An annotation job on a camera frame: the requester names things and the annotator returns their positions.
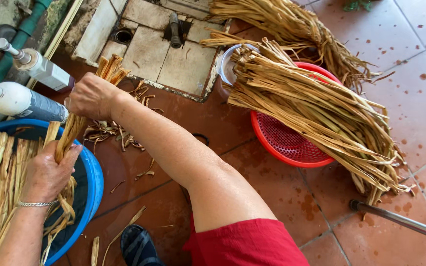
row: right hand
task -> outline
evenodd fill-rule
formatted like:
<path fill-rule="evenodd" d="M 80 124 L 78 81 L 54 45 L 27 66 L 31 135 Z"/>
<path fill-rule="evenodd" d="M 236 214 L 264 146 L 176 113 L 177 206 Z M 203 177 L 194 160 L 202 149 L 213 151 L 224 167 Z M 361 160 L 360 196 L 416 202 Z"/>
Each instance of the right hand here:
<path fill-rule="evenodd" d="M 116 98 L 125 93 L 115 85 L 88 72 L 75 83 L 69 97 L 65 99 L 65 107 L 79 116 L 102 121 L 112 120 L 112 106 Z"/>

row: silver bracelet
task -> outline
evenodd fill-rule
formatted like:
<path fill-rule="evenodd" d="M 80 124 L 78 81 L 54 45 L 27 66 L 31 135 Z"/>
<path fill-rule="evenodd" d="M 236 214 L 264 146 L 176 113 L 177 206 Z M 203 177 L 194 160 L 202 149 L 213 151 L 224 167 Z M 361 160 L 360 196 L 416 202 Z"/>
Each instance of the silver bracelet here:
<path fill-rule="evenodd" d="M 22 202 L 19 201 L 19 206 L 21 207 L 45 207 L 45 206 L 52 206 L 59 202 L 58 200 L 52 201 L 52 202 L 35 202 L 35 203 L 28 203 L 28 202 Z"/>

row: tile floor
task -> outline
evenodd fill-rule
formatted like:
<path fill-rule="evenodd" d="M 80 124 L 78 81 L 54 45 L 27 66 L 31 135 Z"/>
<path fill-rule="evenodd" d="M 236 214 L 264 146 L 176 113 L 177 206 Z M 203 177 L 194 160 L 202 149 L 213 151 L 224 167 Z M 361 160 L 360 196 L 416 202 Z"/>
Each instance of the tile floor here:
<path fill-rule="evenodd" d="M 375 86 L 366 84 L 364 90 L 370 100 L 387 106 L 392 136 L 408 161 L 408 168 L 399 173 L 409 177 L 406 184 L 418 187 L 415 197 L 383 196 L 379 207 L 426 224 L 426 3 L 375 1 L 371 13 L 343 12 L 336 0 L 311 1 L 307 8 L 315 10 L 341 41 L 349 40 L 346 45 L 352 52 L 359 51 L 361 58 L 375 63 L 376 70 L 396 72 Z M 264 35 L 243 22 L 234 23 L 231 31 L 249 38 Z M 75 78 L 93 70 L 56 60 Z M 131 90 L 133 84 L 123 81 L 119 87 Z M 65 97 L 42 93 L 60 102 Z M 216 90 L 204 103 L 154 88 L 150 93 L 156 95 L 151 106 L 164 109 L 166 117 L 188 131 L 210 138 L 210 148 L 264 198 L 311 265 L 426 265 L 426 236 L 377 216 L 367 215 L 361 221 L 360 215 L 348 209 L 350 199 L 362 197 L 339 164 L 298 169 L 274 159 L 255 138 L 249 113 L 226 105 Z M 84 232 L 87 238 L 79 238 L 56 265 L 88 265 L 92 239 L 100 236 L 103 254 L 143 205 L 147 210 L 139 224 L 152 234 L 161 258 L 167 265 L 187 265 L 189 257 L 181 246 L 188 237 L 190 208 L 179 185 L 157 165 L 153 178 L 133 181 L 148 165 L 149 154 L 134 149 L 121 153 L 115 140 L 98 144 L 96 156 L 105 175 L 103 200 Z M 111 194 L 122 180 L 126 182 Z M 108 265 L 124 264 L 118 244 L 111 248 L 107 261 Z"/>
<path fill-rule="evenodd" d="M 203 49 L 198 42 L 210 36 L 210 32 L 204 30 L 205 27 L 221 30 L 224 25 L 194 18 L 204 19 L 205 16 L 199 16 L 197 12 L 203 13 L 200 7 L 207 9 L 206 0 L 168 0 L 160 4 L 162 6 L 145 0 L 128 0 L 120 27 L 131 29 L 133 39 L 127 49 L 124 47 L 121 50 L 120 55 L 124 55 L 123 67 L 132 69 L 130 74 L 134 76 L 202 97 L 204 87 L 210 82 L 216 49 Z M 173 10 L 187 14 L 188 17 L 180 15 L 180 18 L 184 17 L 192 23 L 186 36 L 187 41 L 179 49 L 170 47 L 170 41 L 163 39 L 164 29 L 169 24 Z M 102 55 L 109 54 L 115 48 L 108 41 Z"/>

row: floor drain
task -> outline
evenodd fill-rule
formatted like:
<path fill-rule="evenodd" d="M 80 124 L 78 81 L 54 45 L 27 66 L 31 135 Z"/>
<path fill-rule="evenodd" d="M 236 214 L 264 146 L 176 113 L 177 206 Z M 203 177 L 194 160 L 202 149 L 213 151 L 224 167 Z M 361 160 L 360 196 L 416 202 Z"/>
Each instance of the floor drain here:
<path fill-rule="evenodd" d="M 123 44 L 127 44 L 133 39 L 133 35 L 129 30 L 122 29 L 115 33 L 115 39 Z"/>

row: green pipe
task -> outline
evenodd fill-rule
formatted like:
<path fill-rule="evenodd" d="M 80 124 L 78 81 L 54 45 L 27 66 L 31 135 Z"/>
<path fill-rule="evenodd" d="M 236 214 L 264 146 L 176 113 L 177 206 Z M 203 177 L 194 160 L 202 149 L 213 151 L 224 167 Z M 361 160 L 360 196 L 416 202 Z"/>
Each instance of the green pipe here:
<path fill-rule="evenodd" d="M 34 7 L 32 8 L 32 14 L 26 17 L 22 21 L 21 25 L 19 25 L 18 32 L 11 42 L 12 47 L 15 49 L 22 48 L 27 39 L 32 36 L 40 17 L 44 14 L 44 11 L 49 8 L 50 3 L 52 3 L 52 0 L 35 0 Z M 0 61 L 0 83 L 8 74 L 11 67 L 12 56 L 6 52 Z"/>

